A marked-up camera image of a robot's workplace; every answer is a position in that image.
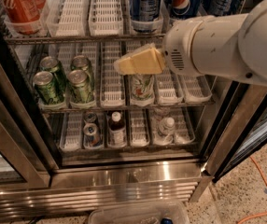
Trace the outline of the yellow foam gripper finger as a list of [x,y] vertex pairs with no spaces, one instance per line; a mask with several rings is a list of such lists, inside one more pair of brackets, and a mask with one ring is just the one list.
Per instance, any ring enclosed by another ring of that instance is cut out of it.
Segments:
[[163,72],[165,60],[162,51],[150,43],[114,61],[114,68],[121,75],[156,75]]

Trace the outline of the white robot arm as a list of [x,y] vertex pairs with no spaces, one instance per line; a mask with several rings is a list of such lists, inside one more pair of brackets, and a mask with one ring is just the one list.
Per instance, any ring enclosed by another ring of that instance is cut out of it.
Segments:
[[267,0],[246,14],[178,21],[160,49],[147,44],[114,61],[121,75],[160,74],[165,67],[267,87]]

